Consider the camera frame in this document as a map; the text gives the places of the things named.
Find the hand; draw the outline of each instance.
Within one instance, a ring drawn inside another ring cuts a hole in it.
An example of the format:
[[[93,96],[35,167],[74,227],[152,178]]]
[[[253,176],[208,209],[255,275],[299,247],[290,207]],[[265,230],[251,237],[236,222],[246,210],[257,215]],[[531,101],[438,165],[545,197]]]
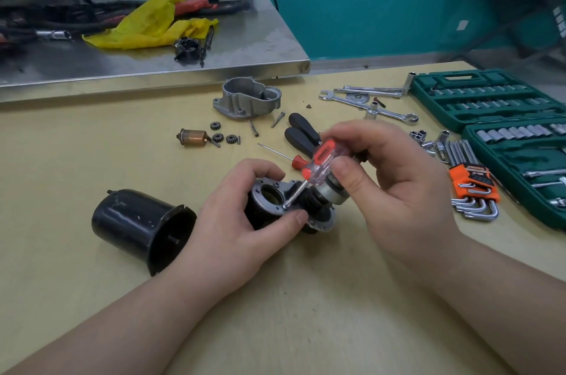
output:
[[[238,163],[204,202],[187,245],[173,263],[184,275],[197,278],[199,292],[212,304],[248,282],[308,221],[307,212],[299,210],[253,230],[244,208],[255,179],[261,177],[280,181],[285,173],[266,160]]]
[[[450,203],[446,168],[398,126],[382,121],[339,123],[323,133],[354,153],[368,150],[380,187],[350,157],[336,158],[332,171],[350,193],[381,248],[415,270],[436,268],[455,256],[463,236]]]

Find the dark tool case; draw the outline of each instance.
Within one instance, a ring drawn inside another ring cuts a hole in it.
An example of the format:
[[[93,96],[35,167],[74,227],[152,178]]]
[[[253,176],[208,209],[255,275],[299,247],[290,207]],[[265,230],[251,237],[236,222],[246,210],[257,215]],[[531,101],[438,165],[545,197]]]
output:
[[[556,182],[562,175],[522,176],[527,171],[566,168],[566,153],[561,150],[566,147],[566,135],[553,132],[489,143],[477,135],[480,130],[530,125],[552,131],[551,124],[566,125],[566,105],[502,70],[420,74],[411,92],[447,129],[470,141],[478,159],[529,213],[551,228],[566,229],[566,208],[549,202],[566,198],[566,185],[531,186]]]

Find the wooden table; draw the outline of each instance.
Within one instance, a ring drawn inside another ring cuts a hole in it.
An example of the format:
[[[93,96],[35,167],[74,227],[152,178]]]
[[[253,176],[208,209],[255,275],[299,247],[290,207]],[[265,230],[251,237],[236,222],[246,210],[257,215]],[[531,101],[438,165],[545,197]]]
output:
[[[324,130],[363,113],[317,99],[321,89],[395,87],[409,70],[464,69],[455,62],[271,82],[283,91],[281,110]],[[143,263],[91,230],[107,189],[140,190],[197,211],[244,157],[272,160],[289,179],[299,178],[289,161],[257,146],[295,155],[284,139],[287,119],[274,129],[279,111],[256,119],[254,138],[246,122],[212,108],[219,92],[215,85],[0,106],[0,371],[149,278]],[[417,130],[441,130],[412,97],[386,104],[417,113]],[[204,130],[216,120],[224,135],[241,135],[242,145],[187,148],[175,139],[181,127]],[[566,236],[506,196],[500,207],[491,224],[457,215],[458,223],[478,241],[566,279]],[[351,200],[337,216],[331,233],[300,235],[211,311],[169,373],[510,373],[445,303],[377,248]]]

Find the person's left hand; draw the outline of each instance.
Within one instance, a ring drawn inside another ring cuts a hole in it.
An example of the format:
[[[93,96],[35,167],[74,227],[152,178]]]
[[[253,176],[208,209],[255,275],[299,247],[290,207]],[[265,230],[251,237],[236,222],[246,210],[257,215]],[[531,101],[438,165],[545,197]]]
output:
[[[198,291],[213,303],[248,282],[308,221],[307,212],[298,210],[254,230],[244,208],[256,178],[262,177],[281,181],[285,173],[266,160],[238,163],[204,202],[187,245],[171,266],[196,278]]]

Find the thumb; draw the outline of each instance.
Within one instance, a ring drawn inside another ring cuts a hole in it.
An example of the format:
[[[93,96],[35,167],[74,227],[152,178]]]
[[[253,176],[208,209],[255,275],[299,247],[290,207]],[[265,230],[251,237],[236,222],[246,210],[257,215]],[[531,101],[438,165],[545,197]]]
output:
[[[330,164],[332,173],[356,203],[364,217],[373,214],[376,204],[385,202],[386,193],[370,178],[362,165],[351,157],[337,157]]]
[[[297,236],[307,221],[308,213],[299,209],[283,215],[279,220],[255,232],[262,256],[268,259],[281,250]]]

